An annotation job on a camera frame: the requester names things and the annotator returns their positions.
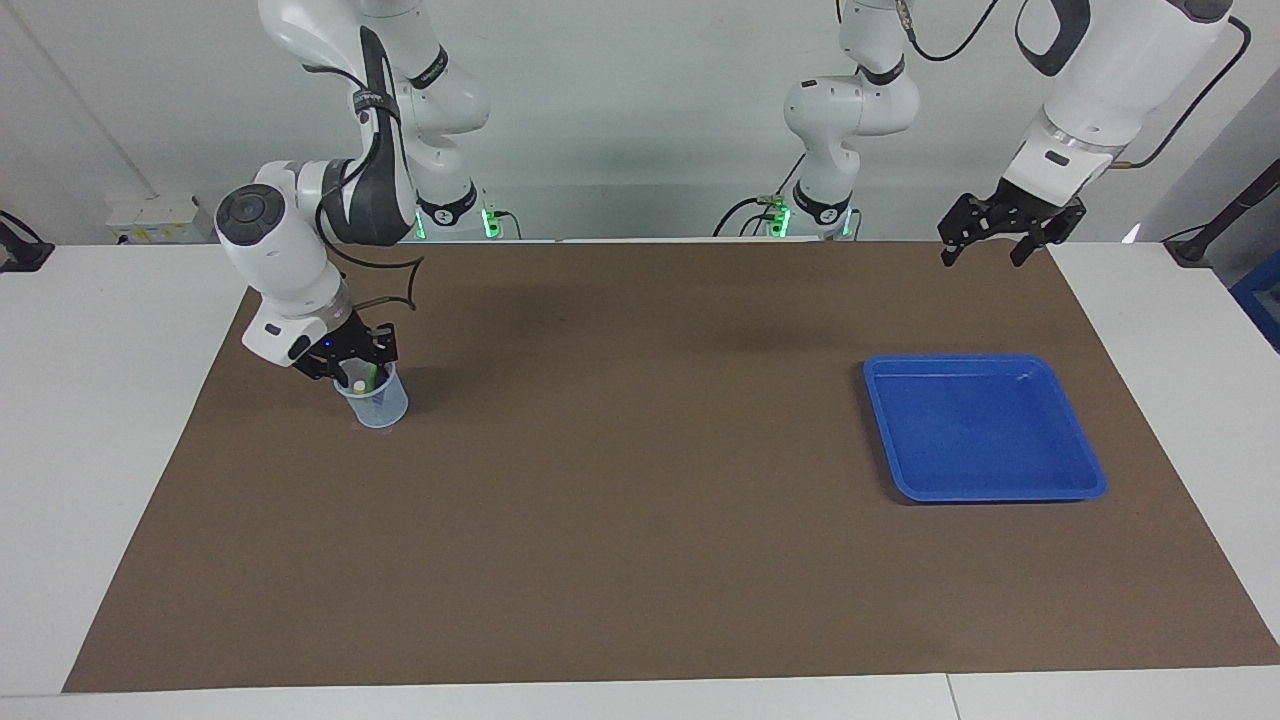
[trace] plastic cup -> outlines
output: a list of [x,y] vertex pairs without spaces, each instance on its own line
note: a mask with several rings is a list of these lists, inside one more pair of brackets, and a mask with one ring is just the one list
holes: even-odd
[[372,392],[358,393],[342,387],[337,380],[333,383],[334,389],[356,411],[360,424],[375,430],[394,425],[408,411],[408,395],[394,363],[387,365],[387,380]]

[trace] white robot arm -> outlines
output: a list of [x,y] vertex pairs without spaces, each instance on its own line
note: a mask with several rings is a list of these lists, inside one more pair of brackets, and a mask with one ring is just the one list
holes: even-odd
[[1025,233],[1015,265],[1065,241],[1085,213],[1080,190],[1203,60],[1230,8],[1231,0],[1024,0],[1018,45],[1055,78],[1053,92],[996,192],[961,196],[938,224],[943,263],[995,234]]
[[232,263],[262,295],[244,345],[346,384],[342,363],[394,361],[396,338],[390,325],[370,329],[360,319],[328,260],[328,237],[388,246],[412,234],[486,231],[481,193],[445,135],[483,127],[489,100],[451,64],[421,0],[260,0],[259,14],[305,69],[356,87],[364,155],[269,163],[223,200],[215,224]]
[[893,0],[844,0],[840,44],[858,63],[852,76],[806,79],[791,88],[783,115],[805,146],[795,183],[790,234],[847,234],[860,159],[855,137],[911,127],[920,91],[906,74],[906,35]]

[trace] blue container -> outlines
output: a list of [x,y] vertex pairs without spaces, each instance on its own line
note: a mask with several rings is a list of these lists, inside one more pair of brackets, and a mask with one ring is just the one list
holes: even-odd
[[1030,355],[867,361],[899,489],[919,502],[1092,500],[1106,475],[1047,363]]

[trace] white table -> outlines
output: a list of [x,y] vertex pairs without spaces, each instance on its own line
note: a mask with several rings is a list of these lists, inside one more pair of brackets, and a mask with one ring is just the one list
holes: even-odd
[[[1280,637],[1280,357],[1158,246],[1053,255]],[[0,277],[0,717],[1280,717],[1280,667],[56,697],[242,292],[212,246]]]

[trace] brown table surface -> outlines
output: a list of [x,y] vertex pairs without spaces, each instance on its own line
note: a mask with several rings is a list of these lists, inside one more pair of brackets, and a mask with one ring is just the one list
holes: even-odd
[[[366,250],[428,255],[369,314],[381,432],[243,350],[247,299],[67,691],[1280,662],[1052,259],[937,251]],[[1110,492],[906,501],[860,368],[911,352],[1048,360]]]

